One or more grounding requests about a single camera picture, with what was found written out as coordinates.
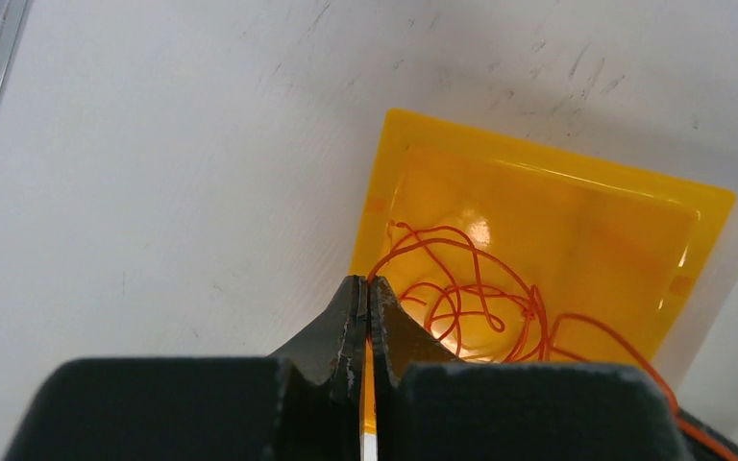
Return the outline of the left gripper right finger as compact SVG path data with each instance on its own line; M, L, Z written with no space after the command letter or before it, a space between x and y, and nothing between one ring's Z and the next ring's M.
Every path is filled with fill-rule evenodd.
M663 393L614 363L457 359L368 285L381 460L687 460Z

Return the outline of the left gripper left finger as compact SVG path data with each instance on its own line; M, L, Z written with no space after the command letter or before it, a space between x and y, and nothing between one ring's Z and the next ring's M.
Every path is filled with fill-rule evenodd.
M90 357L40 386L10 460L358 460L368 284L265 356Z

